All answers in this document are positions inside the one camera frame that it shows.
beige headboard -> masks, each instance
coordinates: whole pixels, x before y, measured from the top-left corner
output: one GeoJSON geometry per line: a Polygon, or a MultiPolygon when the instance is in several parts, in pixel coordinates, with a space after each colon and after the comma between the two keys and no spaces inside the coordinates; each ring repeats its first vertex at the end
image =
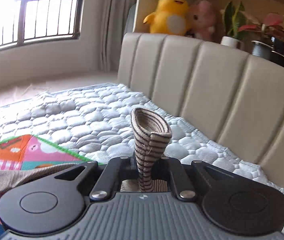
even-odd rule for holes
{"type": "Polygon", "coordinates": [[[118,81],[284,187],[283,67],[216,43],[127,33],[118,81]]]}

logo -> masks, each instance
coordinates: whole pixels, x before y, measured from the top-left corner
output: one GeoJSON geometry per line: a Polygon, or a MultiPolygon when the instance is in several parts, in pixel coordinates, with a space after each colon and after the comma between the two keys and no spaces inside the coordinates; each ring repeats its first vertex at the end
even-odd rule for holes
{"type": "Polygon", "coordinates": [[[144,199],[148,198],[148,196],[147,195],[140,195],[139,198],[144,200],[144,199]]]}

striped cloth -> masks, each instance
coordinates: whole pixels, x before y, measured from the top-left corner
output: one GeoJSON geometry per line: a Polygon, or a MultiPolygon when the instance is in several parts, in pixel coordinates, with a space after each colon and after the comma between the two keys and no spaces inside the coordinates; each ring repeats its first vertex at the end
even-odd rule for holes
{"type": "Polygon", "coordinates": [[[74,165],[76,165],[76,163],[63,163],[27,171],[0,170],[0,194],[3,194],[17,186],[23,185],[31,180],[51,175],[74,165]]]}
{"type": "Polygon", "coordinates": [[[167,191],[165,181],[152,181],[151,169],[170,142],[172,131],[169,124],[159,114],[140,107],[132,110],[131,124],[141,192],[167,191]]]}

potted plant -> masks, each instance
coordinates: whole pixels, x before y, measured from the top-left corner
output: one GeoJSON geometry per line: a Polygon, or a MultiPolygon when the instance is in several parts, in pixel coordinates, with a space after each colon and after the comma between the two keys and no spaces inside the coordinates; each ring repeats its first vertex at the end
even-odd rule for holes
{"type": "Polygon", "coordinates": [[[240,2],[235,8],[232,1],[226,5],[224,10],[221,10],[222,22],[225,30],[225,36],[221,41],[222,45],[244,49],[244,44],[241,41],[244,32],[239,32],[239,28],[247,23],[247,19],[243,12],[243,3],[240,2]]]}
{"type": "Polygon", "coordinates": [[[242,13],[245,15],[250,24],[241,26],[238,29],[238,32],[241,33],[248,31],[255,32],[259,35],[258,40],[252,41],[252,55],[273,61],[273,54],[276,53],[275,43],[284,42],[284,31],[281,26],[283,23],[283,16],[278,13],[269,13],[263,21],[260,21],[246,12],[242,13]]]}

white mattress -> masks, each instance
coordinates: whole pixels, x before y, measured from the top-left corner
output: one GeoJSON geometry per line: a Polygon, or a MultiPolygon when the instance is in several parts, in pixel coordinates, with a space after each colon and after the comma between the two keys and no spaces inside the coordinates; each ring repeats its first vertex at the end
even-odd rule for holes
{"type": "Polygon", "coordinates": [[[228,148],[209,140],[181,117],[167,114],[140,92],[120,84],[43,93],[33,99],[0,108],[0,141],[22,134],[37,134],[100,163],[133,154],[130,113],[143,106],[162,115],[172,129],[165,155],[183,164],[203,160],[253,179],[284,193],[268,181],[260,166],[247,163],[228,148]]]}

